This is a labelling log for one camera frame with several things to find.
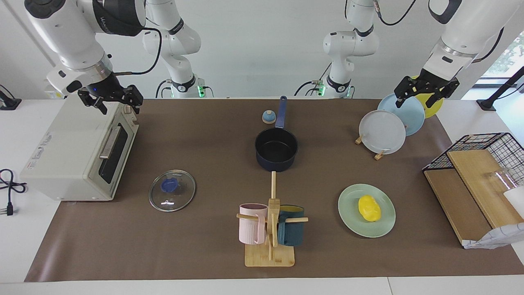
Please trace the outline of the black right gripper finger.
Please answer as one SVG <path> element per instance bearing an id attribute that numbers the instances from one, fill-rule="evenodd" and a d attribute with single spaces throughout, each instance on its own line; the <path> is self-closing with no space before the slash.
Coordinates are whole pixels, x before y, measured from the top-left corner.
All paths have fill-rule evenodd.
<path id="1" fill-rule="evenodd" d="M 103 97 L 92 97 L 88 90 L 78 90 L 77 95 L 86 107 L 94 107 L 103 115 L 107 115 L 107 107 L 103 103 Z"/>
<path id="2" fill-rule="evenodd" d="M 143 104 L 143 95 L 137 86 L 129 85 L 125 88 L 125 104 L 130 106 L 136 114 L 139 114 L 140 107 Z"/>

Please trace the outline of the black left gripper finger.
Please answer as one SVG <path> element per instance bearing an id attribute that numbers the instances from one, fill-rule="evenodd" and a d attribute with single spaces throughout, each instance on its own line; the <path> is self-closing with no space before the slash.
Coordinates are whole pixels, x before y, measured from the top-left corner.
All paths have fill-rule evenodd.
<path id="1" fill-rule="evenodd" d="M 406 99 L 417 95 L 417 78 L 404 77 L 394 89 L 397 103 L 404 103 Z"/>
<path id="2" fill-rule="evenodd" d="M 455 90 L 459 87 L 460 82 L 457 78 L 453 78 L 449 84 L 445 85 L 440 89 L 436 89 L 435 92 L 431 95 L 431 107 L 438 101 L 449 98 Z"/>

